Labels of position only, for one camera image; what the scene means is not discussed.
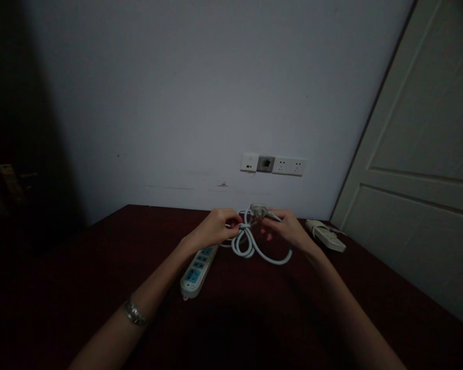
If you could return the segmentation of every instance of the silver bracelet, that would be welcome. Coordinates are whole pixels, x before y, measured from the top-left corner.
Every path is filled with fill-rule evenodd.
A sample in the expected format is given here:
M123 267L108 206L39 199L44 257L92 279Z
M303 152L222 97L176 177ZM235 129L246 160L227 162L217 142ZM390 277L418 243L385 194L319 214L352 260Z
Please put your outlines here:
M134 302L132 302L132 296L130 296L129 300L123 306L125 307L125 316L127 316L132 324L144 326L149 322L149 319L142 316L135 307Z

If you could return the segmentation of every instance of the wall socket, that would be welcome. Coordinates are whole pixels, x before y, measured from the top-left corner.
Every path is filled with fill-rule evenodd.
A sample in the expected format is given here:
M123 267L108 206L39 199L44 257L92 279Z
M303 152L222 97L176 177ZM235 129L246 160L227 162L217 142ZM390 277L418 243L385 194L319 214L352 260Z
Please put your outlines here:
M257 163L257 172L272 172L273 166L274 157L259 156L259 162Z
M276 157L273 173L277 175L302 176L307 161L300 158Z
M307 161L301 158L243 153L240 170L246 172L268 172L276 175L303 176L306 165Z
M290 159L284 157L275 157L272 173L278 175L288 175L290 170Z
M259 161L259 154L243 153L242 164L240 165L241 171L256 172L257 162Z
M302 176L304 174L305 163L305 159L290 159L290 175Z

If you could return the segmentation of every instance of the door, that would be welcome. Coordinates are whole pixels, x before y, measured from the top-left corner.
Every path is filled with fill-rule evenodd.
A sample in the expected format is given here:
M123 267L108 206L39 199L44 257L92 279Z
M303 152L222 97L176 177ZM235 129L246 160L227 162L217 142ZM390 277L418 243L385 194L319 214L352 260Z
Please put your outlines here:
M331 221L463 321L463 2L418 1Z

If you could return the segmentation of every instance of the forearm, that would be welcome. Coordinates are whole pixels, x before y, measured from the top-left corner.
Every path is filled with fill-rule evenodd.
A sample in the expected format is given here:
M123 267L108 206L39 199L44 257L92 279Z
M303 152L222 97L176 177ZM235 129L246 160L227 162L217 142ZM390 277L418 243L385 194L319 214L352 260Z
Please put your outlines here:
M133 293L132 301L139 313L151 319L166 292L190 257L185 239ZM119 369L125 363L145 326L134 325L119 308L77 355L70 369Z
M345 341L360 367L405 369L321 249L311 240L305 244L306 257L320 278Z

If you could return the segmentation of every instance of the tabletop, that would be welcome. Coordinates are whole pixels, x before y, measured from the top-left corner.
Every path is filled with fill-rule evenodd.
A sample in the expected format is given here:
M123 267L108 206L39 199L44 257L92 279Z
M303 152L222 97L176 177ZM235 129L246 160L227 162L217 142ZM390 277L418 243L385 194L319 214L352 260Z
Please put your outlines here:
M66 368L207 214L126 206L33 262L0 293L0 368ZM266 255L286 255L285 241L254 234ZM463 324L349 237L339 238L344 253L324 252L407 367L463 368ZM126 368L354 367L300 252L276 266L220 248L193 300L182 299L180 278Z

